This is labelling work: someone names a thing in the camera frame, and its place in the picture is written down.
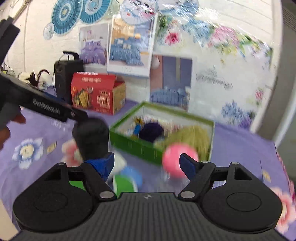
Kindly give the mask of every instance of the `yellow-green plush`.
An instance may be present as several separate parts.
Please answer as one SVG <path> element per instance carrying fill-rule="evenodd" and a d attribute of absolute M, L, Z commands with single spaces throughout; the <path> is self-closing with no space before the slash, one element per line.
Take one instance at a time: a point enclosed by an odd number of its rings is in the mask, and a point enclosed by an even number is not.
<path fill-rule="evenodd" d="M 185 143 L 196 149 L 199 160 L 207 160 L 210 149 L 210 138 L 207 130 L 200 126 L 186 126 L 168 135 L 166 139 L 156 142 L 155 146 L 166 149 L 173 143 Z"/>

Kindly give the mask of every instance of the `pink ball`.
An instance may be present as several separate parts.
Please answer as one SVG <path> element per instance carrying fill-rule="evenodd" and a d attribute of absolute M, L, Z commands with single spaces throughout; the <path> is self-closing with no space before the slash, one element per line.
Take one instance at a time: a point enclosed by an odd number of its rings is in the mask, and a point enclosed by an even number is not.
<path fill-rule="evenodd" d="M 172 144 L 163 154 L 163 168 L 173 177 L 181 178 L 186 176 L 181 170 L 179 163 L 180 155 L 183 153 L 198 161 L 198 154 L 196 150 L 183 143 Z"/>

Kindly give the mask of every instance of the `black circular disc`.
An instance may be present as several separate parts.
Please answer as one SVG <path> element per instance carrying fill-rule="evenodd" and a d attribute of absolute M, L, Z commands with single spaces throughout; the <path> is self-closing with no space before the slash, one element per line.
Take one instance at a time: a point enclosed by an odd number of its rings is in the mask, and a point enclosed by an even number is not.
<path fill-rule="evenodd" d="M 268 187 L 240 182 L 208 191 L 201 203 L 205 215 L 216 225 L 234 232 L 274 228 L 281 215 L 279 198 Z"/>
<path fill-rule="evenodd" d="M 93 210 L 91 196 L 69 183 L 45 181 L 19 195 L 13 212 L 21 227 L 35 232 L 60 232 L 85 221 Z"/>

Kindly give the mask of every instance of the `black speaker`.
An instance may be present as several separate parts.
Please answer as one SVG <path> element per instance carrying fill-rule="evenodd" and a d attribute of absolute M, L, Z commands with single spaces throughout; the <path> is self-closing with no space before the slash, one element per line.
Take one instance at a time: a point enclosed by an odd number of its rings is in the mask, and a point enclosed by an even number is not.
<path fill-rule="evenodd" d="M 71 82 L 73 74 L 83 72 L 83 61 L 79 60 L 79 55 L 73 52 L 63 51 L 65 54 L 74 56 L 74 60 L 59 60 L 54 63 L 54 82 L 57 97 L 72 104 Z"/>

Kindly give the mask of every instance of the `black cylindrical object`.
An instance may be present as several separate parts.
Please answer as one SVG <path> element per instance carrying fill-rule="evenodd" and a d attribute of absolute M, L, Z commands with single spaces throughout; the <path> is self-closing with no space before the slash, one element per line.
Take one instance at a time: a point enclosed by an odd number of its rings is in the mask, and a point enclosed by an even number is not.
<path fill-rule="evenodd" d="M 100 118 L 77 122 L 72 131 L 84 161 L 103 158 L 108 153 L 109 128 Z"/>

